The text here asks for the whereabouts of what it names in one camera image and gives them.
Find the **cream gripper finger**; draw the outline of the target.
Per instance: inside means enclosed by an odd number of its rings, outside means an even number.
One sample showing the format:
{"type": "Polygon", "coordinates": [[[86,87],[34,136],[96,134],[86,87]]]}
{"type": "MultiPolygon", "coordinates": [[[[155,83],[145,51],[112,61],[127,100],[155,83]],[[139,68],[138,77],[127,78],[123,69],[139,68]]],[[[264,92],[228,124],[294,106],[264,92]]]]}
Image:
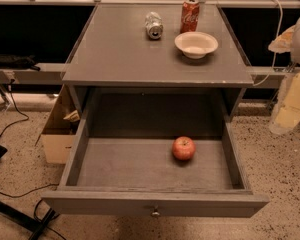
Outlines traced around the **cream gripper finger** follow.
{"type": "Polygon", "coordinates": [[[300,123],[300,72],[289,73],[281,82],[269,130],[278,135],[292,131],[300,123]]]}
{"type": "Polygon", "coordinates": [[[285,53],[291,51],[292,36],[295,26],[286,29],[282,34],[276,37],[268,46],[268,49],[274,53],[285,53]]]}

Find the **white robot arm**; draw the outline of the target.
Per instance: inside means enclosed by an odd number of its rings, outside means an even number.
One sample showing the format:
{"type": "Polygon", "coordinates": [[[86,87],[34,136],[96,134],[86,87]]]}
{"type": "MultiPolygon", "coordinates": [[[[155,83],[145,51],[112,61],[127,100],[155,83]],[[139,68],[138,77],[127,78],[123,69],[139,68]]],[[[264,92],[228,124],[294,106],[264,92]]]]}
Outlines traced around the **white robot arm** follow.
{"type": "MultiPolygon", "coordinates": [[[[300,65],[300,18],[273,40],[268,49],[275,53],[289,52],[291,61],[300,65]]],[[[281,82],[278,102],[275,105],[269,129],[275,134],[285,134],[300,123],[300,72],[288,74],[281,82]]]]}

